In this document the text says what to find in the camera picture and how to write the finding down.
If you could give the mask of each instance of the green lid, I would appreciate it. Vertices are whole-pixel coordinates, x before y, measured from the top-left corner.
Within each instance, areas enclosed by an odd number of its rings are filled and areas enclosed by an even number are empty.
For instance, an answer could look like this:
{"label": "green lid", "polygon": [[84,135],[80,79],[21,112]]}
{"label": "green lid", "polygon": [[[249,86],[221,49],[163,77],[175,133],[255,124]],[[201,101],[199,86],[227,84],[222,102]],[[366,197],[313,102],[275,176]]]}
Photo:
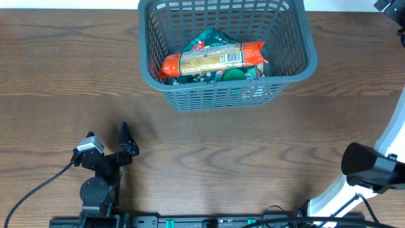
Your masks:
{"label": "green lid", "polygon": [[243,70],[233,68],[223,73],[222,81],[229,80],[246,80],[246,75]]}

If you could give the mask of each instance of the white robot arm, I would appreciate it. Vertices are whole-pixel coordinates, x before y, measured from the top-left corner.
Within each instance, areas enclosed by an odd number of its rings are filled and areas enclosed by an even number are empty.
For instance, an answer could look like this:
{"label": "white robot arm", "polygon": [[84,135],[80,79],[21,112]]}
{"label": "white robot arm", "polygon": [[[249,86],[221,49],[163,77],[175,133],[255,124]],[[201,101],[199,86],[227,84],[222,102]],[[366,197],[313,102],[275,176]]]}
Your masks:
{"label": "white robot arm", "polygon": [[[385,132],[382,134],[381,138],[377,140],[374,151],[380,153],[384,157],[396,155],[397,157],[392,156],[390,158],[405,163],[405,88],[402,91],[397,107]],[[345,158],[342,160],[342,171],[344,169],[344,160]],[[390,160],[381,159],[381,166],[386,167],[386,162],[390,162]],[[378,193],[382,194],[387,190],[387,188],[396,188],[392,186],[386,186],[383,189],[376,189],[372,188],[371,186],[367,187],[367,185],[364,183],[353,186],[350,181],[348,182],[347,178],[348,177],[346,175],[340,173],[335,182],[331,186],[329,186],[325,192],[320,194],[317,198],[311,199],[308,203],[306,216],[329,217],[337,212],[339,208],[344,206],[345,203],[347,203],[350,199],[352,199],[355,194],[360,193],[365,198],[371,198],[376,196]],[[352,203],[350,203],[350,205],[348,205],[340,213],[338,213],[336,217],[343,217],[347,212],[352,210],[361,202],[362,199],[354,200]],[[323,226],[335,227],[336,223],[328,222]]]}

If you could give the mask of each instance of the basket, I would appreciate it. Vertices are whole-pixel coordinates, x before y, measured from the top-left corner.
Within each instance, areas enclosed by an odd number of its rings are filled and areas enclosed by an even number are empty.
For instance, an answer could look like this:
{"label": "basket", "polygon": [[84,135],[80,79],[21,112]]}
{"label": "basket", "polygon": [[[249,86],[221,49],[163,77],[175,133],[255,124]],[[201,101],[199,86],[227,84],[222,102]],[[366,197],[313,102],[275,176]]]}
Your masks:
{"label": "basket", "polygon": [[[140,73],[176,110],[263,105],[318,64],[302,0],[140,0],[138,14]],[[165,57],[208,28],[238,42],[264,41],[265,77],[180,85],[158,78]]]}

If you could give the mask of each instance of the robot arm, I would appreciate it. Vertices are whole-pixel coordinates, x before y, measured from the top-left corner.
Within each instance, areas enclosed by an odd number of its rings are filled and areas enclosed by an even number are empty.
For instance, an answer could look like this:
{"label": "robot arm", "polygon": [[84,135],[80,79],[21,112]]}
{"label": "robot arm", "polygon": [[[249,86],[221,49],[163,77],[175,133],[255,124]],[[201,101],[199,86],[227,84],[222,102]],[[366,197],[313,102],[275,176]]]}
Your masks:
{"label": "robot arm", "polygon": [[[308,202],[306,216],[329,217],[339,210],[355,194],[371,198],[388,189],[404,189],[405,180],[405,88],[394,114],[374,149],[352,143],[342,160],[342,173],[325,192]],[[354,200],[336,217],[342,217],[361,199]],[[329,222],[325,227],[335,227]]]}

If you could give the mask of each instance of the basket rim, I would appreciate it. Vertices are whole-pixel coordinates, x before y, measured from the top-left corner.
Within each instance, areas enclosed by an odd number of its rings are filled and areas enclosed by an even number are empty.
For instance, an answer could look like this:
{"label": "basket rim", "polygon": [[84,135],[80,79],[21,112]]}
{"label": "basket rim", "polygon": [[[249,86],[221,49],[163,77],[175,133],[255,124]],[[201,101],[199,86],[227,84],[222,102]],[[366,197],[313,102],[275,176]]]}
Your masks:
{"label": "basket rim", "polygon": [[216,89],[216,88],[228,88],[228,87],[246,87],[246,86],[257,86],[257,85],[268,85],[274,83],[290,83],[299,82],[301,80],[310,77],[316,70],[318,66],[318,54],[316,52],[313,35],[311,31],[311,26],[309,24],[308,14],[305,12],[304,1],[303,0],[290,0],[294,1],[297,6],[297,14],[299,17],[298,22],[301,24],[301,33],[304,34],[304,42],[306,44],[306,49],[308,53],[308,64],[305,70],[301,73],[293,76],[272,76],[272,77],[261,77],[256,80],[237,80],[228,82],[216,82],[212,84],[207,84],[206,82],[196,82],[191,84],[180,84],[180,85],[166,85],[156,81],[152,75],[149,73],[147,68],[147,37],[146,37],[146,6],[151,0],[140,0],[138,4],[138,16],[139,16],[139,70],[142,78],[145,82],[156,90],[162,92],[176,92],[176,91],[187,91],[187,90],[202,90],[202,89]]}

